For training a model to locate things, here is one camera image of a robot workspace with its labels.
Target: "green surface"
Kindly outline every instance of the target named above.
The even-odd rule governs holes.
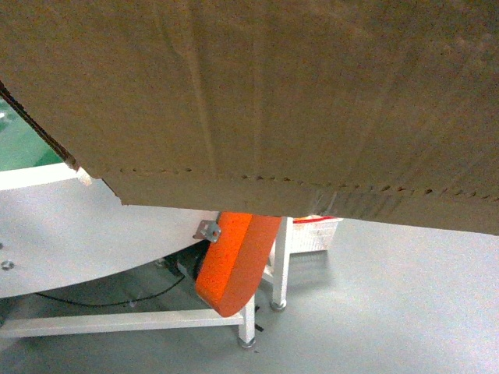
[[[0,171],[59,162],[52,148],[0,98]]]

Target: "metal bracket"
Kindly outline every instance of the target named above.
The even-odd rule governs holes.
[[[220,235],[221,229],[216,221],[202,220],[193,238],[200,240],[209,240],[212,243],[216,243],[218,242]]]

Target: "black cable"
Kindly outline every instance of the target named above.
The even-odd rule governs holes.
[[[46,295],[46,294],[41,294],[39,292],[37,292],[36,295],[41,296],[42,298],[48,298],[48,299],[53,300],[55,302],[64,302],[64,303],[70,304],[70,305],[85,306],[87,308],[104,308],[106,306],[126,305],[126,304],[129,304],[130,302],[145,302],[146,300],[151,300],[152,298],[157,298],[158,296],[164,295],[167,292],[171,291],[175,286],[177,286],[184,279],[186,279],[186,276],[182,275],[179,278],[179,280],[177,280],[174,284],[172,284],[166,290],[158,292],[157,294],[154,294],[154,295],[151,295],[151,296],[146,296],[145,298],[136,298],[135,300],[128,300],[126,302],[111,302],[109,304],[86,304],[84,302],[74,302],[72,300],[65,300],[63,298],[55,298],[54,296],[49,296],[49,295]]]

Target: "white circular platform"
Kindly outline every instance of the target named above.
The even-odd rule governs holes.
[[[64,180],[47,183],[46,171]],[[0,173],[0,298],[46,291],[119,273],[198,242],[201,220],[216,212],[122,206],[100,180],[85,186],[64,164]],[[41,174],[47,184],[18,178]]]

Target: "perforated line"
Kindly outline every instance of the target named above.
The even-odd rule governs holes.
[[[180,175],[193,172],[192,168],[183,169],[161,169],[161,170],[145,170],[137,168],[121,168],[119,171],[123,174],[137,173],[140,175],[157,175],[157,174],[170,174],[170,175]],[[198,175],[207,175],[212,177],[213,175],[208,171],[197,170],[195,171]],[[450,190],[450,189],[411,189],[405,186],[375,186],[375,185],[360,185],[355,183],[341,183],[334,184],[332,182],[317,183],[317,182],[306,182],[302,180],[295,180],[287,177],[276,177],[276,176],[263,176],[263,175],[237,175],[233,173],[218,173],[216,175],[219,178],[231,178],[231,179],[241,179],[248,181],[264,181],[264,182],[284,182],[291,183],[299,186],[309,186],[319,189],[334,189],[339,192],[360,192],[360,193],[377,193],[377,194],[392,194],[392,195],[402,195],[402,196],[434,196],[434,197],[461,197],[463,199],[480,199],[484,202],[489,203],[499,203],[499,196],[492,196],[491,194],[486,194],[482,196],[478,191],[466,192],[462,189]]]

